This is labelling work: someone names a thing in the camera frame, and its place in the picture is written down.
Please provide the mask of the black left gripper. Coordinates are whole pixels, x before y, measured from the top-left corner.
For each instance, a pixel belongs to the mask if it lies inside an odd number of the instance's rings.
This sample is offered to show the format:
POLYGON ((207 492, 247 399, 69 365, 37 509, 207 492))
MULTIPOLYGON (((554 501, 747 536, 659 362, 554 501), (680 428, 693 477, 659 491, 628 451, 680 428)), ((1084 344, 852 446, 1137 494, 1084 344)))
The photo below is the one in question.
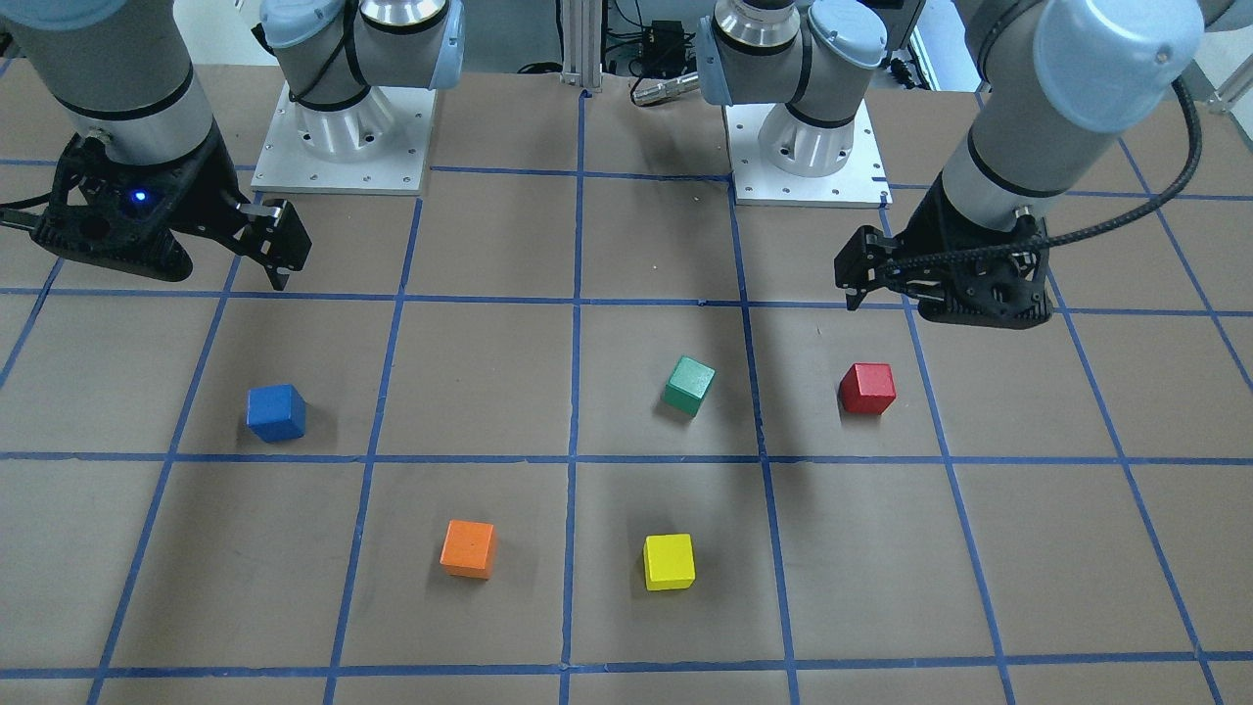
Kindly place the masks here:
POLYGON ((1025 331, 1053 316, 1053 301, 1045 291, 1048 250, 913 265, 901 272, 887 262, 1019 244, 1046 233, 1045 220, 1032 212, 1025 225, 1014 217, 1007 230, 975 223, 954 207, 938 175, 896 238, 873 225, 855 230, 834 258, 834 282, 848 311, 858 309, 875 291, 887 289, 917 299, 925 321, 1025 331))

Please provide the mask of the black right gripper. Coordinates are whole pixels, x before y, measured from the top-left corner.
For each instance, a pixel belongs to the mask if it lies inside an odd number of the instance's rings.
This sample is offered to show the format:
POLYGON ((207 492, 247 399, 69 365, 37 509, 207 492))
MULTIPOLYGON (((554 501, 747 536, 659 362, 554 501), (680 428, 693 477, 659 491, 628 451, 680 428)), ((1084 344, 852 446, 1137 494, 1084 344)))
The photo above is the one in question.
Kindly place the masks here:
POLYGON ((304 268, 312 245, 291 202, 246 204, 218 133, 185 157, 149 165, 113 162, 100 139, 71 136, 28 237, 61 259, 180 282, 193 263, 175 232, 256 260, 278 293, 304 268))

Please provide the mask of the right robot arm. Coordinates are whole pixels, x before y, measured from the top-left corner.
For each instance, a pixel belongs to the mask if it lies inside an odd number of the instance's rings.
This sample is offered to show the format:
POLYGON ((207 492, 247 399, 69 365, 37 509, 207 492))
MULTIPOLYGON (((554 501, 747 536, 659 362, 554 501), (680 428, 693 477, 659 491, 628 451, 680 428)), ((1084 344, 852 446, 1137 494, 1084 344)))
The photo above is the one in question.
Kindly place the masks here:
MULTIPOLYGON (((256 260, 274 291, 309 254, 291 202, 241 192, 170 1, 5 1, 3 24, 74 135, 45 195, 3 224, 66 260, 187 280, 178 235, 256 260)), ((264 1, 254 30, 287 85, 287 133, 317 172, 401 140, 388 90, 451 89, 464 64, 460 1, 264 1)))

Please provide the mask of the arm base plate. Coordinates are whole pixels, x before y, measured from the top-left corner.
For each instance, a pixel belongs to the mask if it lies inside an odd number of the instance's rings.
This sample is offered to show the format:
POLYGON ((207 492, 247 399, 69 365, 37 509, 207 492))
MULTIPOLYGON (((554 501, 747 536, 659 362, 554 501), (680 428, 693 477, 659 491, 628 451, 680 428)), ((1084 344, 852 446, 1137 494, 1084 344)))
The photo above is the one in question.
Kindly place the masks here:
POLYGON ((282 90, 252 187, 289 195, 419 197, 439 95, 373 86, 356 106, 315 111, 282 90))
POLYGON ((725 106, 736 200, 749 207, 877 209, 893 202, 865 100, 855 119, 818 128, 782 104, 725 106))

